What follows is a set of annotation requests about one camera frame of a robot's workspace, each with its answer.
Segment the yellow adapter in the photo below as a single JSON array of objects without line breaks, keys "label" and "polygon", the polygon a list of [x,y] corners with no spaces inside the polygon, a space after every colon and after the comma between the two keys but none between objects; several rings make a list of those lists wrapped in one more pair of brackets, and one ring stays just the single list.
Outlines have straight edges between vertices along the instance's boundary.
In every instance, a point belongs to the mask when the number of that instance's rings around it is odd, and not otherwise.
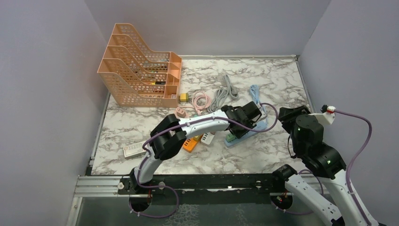
[{"label": "yellow adapter", "polygon": [[179,96],[179,102],[184,103],[184,102],[189,102],[190,101],[190,96],[188,93],[181,93]]}]

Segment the pink plug adapter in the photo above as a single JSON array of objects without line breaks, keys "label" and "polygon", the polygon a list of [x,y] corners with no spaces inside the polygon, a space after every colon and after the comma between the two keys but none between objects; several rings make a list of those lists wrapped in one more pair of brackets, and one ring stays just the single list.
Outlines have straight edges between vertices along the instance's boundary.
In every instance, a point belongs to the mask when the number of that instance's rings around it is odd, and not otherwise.
[{"label": "pink plug adapter", "polygon": [[178,118],[186,118],[187,117],[187,112],[184,110],[184,108],[177,107],[175,110],[175,115]]}]

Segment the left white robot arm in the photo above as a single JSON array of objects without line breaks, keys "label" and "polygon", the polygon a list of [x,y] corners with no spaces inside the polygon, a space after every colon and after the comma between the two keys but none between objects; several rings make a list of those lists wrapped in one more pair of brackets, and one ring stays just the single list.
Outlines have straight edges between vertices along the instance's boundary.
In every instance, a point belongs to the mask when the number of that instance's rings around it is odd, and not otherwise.
[{"label": "left white robot arm", "polygon": [[156,169],[163,161],[176,156],[186,140],[226,130],[241,138],[255,129],[256,121],[261,116],[261,110],[253,101],[244,106],[224,105],[213,113],[194,118],[179,119],[173,114],[166,116],[142,145],[146,154],[129,174],[131,189],[139,194],[146,191]]}]

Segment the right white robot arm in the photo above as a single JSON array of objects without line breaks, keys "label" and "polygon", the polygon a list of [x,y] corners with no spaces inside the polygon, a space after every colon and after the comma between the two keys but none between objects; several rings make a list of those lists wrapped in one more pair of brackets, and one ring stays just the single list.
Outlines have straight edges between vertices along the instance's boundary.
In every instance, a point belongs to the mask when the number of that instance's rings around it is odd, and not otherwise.
[{"label": "right white robot arm", "polygon": [[336,110],[324,105],[321,113],[310,113],[306,106],[282,107],[278,120],[292,141],[294,158],[326,187],[333,202],[311,188],[299,173],[285,164],[275,170],[272,187],[279,192],[287,189],[300,198],[325,225],[379,226],[381,225],[365,207],[350,179],[351,161],[346,164],[340,153],[323,141],[324,126],[335,120]]}]

